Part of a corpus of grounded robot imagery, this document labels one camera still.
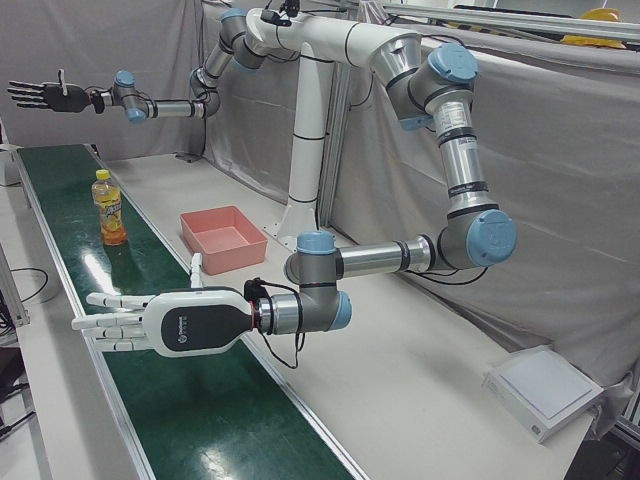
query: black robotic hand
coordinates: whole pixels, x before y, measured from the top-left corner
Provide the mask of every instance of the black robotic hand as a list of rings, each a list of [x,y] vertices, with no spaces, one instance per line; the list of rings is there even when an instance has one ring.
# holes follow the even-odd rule
[[[91,93],[78,85],[68,84],[64,81],[64,70],[58,71],[58,83],[36,84],[10,81],[9,84],[11,87],[15,87],[8,89],[11,98],[21,108],[41,108],[54,112],[78,113],[94,104],[96,113],[101,113],[98,112],[99,106]]]

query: white box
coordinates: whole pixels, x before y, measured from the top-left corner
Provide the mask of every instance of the white box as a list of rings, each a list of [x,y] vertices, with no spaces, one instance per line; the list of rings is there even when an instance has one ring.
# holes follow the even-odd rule
[[[518,352],[483,382],[538,443],[596,401],[602,388],[548,347]]]
[[[20,183],[18,167],[13,159],[14,145],[0,144],[0,185],[8,187]]]

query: yellow hard hat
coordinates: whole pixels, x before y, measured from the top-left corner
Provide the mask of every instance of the yellow hard hat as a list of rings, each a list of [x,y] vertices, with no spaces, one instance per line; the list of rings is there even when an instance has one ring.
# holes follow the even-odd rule
[[[619,22],[620,12],[615,8],[594,8],[589,10],[584,15],[580,16],[582,20],[600,20],[605,22]],[[565,35],[562,43],[570,45],[586,45],[592,47],[609,47],[626,49],[622,42],[619,40],[610,40],[607,38],[592,38],[592,37],[578,37],[575,35]]]

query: plastic bottle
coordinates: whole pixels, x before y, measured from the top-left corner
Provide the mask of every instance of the plastic bottle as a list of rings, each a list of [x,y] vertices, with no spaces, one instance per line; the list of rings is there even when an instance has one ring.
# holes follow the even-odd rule
[[[122,223],[120,187],[111,179],[109,170],[97,170],[96,179],[91,186],[91,195],[100,213],[102,242],[120,245],[127,241],[127,231]]]

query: green conveyor belt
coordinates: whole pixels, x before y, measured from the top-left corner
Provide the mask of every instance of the green conveyor belt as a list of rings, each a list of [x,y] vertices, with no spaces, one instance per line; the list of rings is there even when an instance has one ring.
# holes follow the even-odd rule
[[[106,311],[84,299],[111,283],[134,295],[188,286],[188,275],[126,199],[128,244],[102,245],[90,192],[100,166],[85,146],[19,154],[87,313]],[[352,478],[241,342],[207,357],[104,356],[158,479]]]

